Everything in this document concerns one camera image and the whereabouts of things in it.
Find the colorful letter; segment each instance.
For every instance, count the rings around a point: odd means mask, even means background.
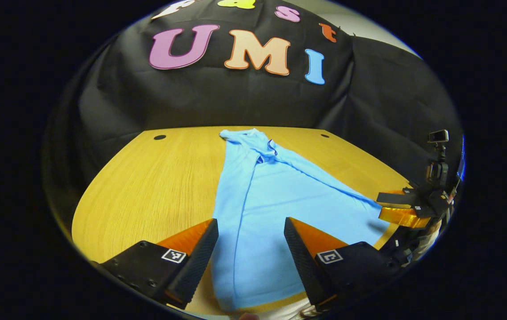
[[[293,22],[300,21],[299,12],[295,9],[287,8],[286,6],[278,6],[275,14],[281,19]]]
[[[255,69],[260,69],[263,63],[269,58],[269,63],[265,70],[276,75],[286,76],[289,74],[287,69],[287,48],[291,43],[281,38],[271,38],[264,46],[261,46],[259,40],[251,31],[231,30],[229,34],[233,35],[232,57],[224,63],[230,69],[247,69],[249,63],[245,61],[245,53],[253,63]]]
[[[221,7],[237,7],[241,9],[253,9],[255,0],[222,0],[218,2]]]
[[[308,73],[305,79],[312,83],[324,84],[323,79],[323,59],[324,56],[320,52],[306,49],[304,52],[308,54]]]
[[[154,44],[150,50],[148,62],[156,69],[177,69],[191,65],[202,58],[208,47],[212,32],[218,30],[220,26],[217,24],[203,24],[192,28],[194,33],[194,42],[188,53],[182,56],[170,55],[170,48],[174,43],[174,38],[181,34],[184,29],[172,29],[156,34]]]
[[[336,34],[336,31],[332,30],[332,28],[328,24],[319,24],[319,26],[323,27],[323,35],[328,40],[336,42],[336,39],[332,37],[333,34]]]
[[[151,20],[155,20],[156,18],[160,18],[162,16],[166,16],[168,14],[175,13],[178,11],[179,8],[186,8],[187,6],[190,6],[191,4],[193,4],[196,1],[200,1],[200,0],[184,0],[181,2],[176,2],[176,4],[171,4],[170,6],[168,6],[168,8],[164,9],[163,12],[152,17]]]

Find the black backdrop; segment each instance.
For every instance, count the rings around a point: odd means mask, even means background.
[[[454,221],[409,273],[357,318],[507,317],[507,8],[349,4],[428,62],[459,107],[468,180]],[[0,318],[165,318],[79,259],[48,212],[40,141],[85,58],[156,1],[0,2]]]
[[[151,21],[153,10],[111,37],[67,85],[48,122],[44,176],[52,209],[71,229],[81,194],[119,150],[143,130],[205,125],[287,126],[325,129],[349,141],[408,179],[426,187],[425,170],[436,153],[429,132],[449,131],[446,190],[456,184],[463,130],[452,99],[420,58],[373,39],[333,27],[336,42],[323,36],[330,24],[282,0],[258,0],[251,10],[221,8],[201,0]],[[300,12],[299,23],[275,16],[277,6]],[[219,24],[204,56],[184,68],[158,71],[148,63],[153,36],[186,30],[173,55],[188,52],[190,30]],[[231,70],[224,61],[235,28],[265,44],[290,41],[287,76],[253,67]],[[305,49],[324,56],[324,85],[306,81]]]

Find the orange letter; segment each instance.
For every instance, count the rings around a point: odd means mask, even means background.
[[[267,72],[282,76],[289,74],[287,69],[287,48],[291,45],[289,41],[274,37],[261,46],[251,31],[231,30],[229,34],[233,35],[234,41],[232,57],[224,63],[226,67],[247,69],[249,67],[249,63],[245,61],[245,53],[247,52],[255,69],[259,70],[269,58],[269,63],[265,67]]]
[[[253,9],[255,0],[222,0],[218,2],[221,7],[237,7],[241,9]]]
[[[333,34],[336,34],[336,31],[332,30],[332,28],[328,24],[319,24],[319,26],[323,27],[323,35],[328,40],[336,42],[336,39],[332,37]]]

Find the camera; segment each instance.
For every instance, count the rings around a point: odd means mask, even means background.
[[[445,163],[445,143],[449,141],[449,132],[439,130],[431,132],[427,136],[427,142],[435,144],[438,152],[436,161],[432,161],[427,166],[426,180],[435,188],[445,188],[447,183],[448,164]]]
[[[431,132],[427,136],[427,142],[430,144],[449,142],[449,132],[447,130]]]

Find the blue letter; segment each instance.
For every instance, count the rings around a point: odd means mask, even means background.
[[[323,60],[324,56],[320,52],[306,49],[308,54],[308,73],[304,76],[308,81],[316,84],[324,84],[323,79]]]

